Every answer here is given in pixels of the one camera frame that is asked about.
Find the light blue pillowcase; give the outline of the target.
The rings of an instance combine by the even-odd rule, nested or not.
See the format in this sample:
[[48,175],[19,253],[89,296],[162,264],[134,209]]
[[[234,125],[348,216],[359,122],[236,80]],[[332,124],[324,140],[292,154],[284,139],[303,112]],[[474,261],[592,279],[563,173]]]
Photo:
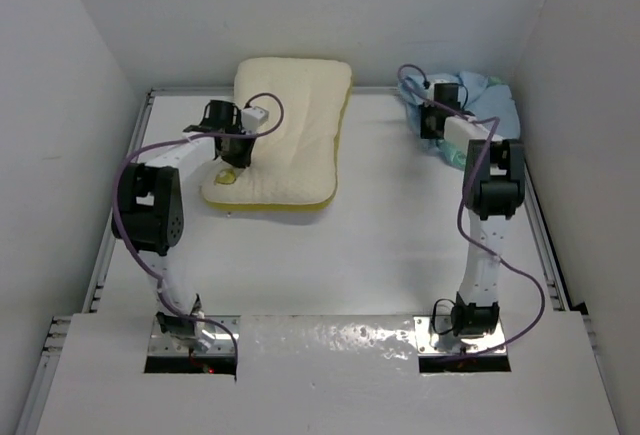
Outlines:
[[420,138],[420,108],[423,100],[416,95],[432,98],[432,86],[436,83],[454,83],[459,86],[458,100],[465,111],[478,120],[499,118],[496,135],[502,138],[521,136],[520,120],[510,87],[500,78],[475,72],[462,71],[457,74],[436,73],[424,77],[404,72],[397,82],[403,100],[409,130],[417,138],[418,145],[427,155],[438,156],[449,166],[463,170],[466,155],[455,145],[445,140],[423,140]]

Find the cream memory foam pillow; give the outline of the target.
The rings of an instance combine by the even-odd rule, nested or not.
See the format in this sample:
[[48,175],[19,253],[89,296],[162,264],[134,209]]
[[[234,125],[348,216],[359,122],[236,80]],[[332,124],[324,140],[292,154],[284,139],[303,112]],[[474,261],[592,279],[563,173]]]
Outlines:
[[201,183],[216,209],[314,212],[338,188],[338,150],[352,87],[349,64],[326,59],[258,57],[237,68],[234,101],[269,111],[245,169],[220,162]]

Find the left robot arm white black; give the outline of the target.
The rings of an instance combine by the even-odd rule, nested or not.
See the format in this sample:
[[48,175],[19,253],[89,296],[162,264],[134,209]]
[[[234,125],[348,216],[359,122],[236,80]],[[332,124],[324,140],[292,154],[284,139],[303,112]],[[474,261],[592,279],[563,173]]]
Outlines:
[[126,161],[117,176],[112,232],[149,277],[161,331],[192,352],[207,352],[226,329],[205,316],[199,294],[170,258],[185,231],[182,185],[218,158],[248,167],[268,120],[263,108],[211,100],[179,139],[152,145],[162,152],[146,162]]

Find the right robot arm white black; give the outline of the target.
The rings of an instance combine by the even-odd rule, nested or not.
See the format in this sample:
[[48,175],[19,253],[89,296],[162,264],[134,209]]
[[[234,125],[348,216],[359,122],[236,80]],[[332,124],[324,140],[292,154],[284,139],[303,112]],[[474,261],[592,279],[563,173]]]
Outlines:
[[481,338],[494,333],[499,322],[497,284],[504,237],[525,198],[523,146],[497,134],[498,118],[480,121],[464,111],[457,84],[425,81],[423,87],[420,137],[446,141],[465,153],[459,213],[469,217],[462,282],[450,315],[433,317],[431,331],[440,337]]

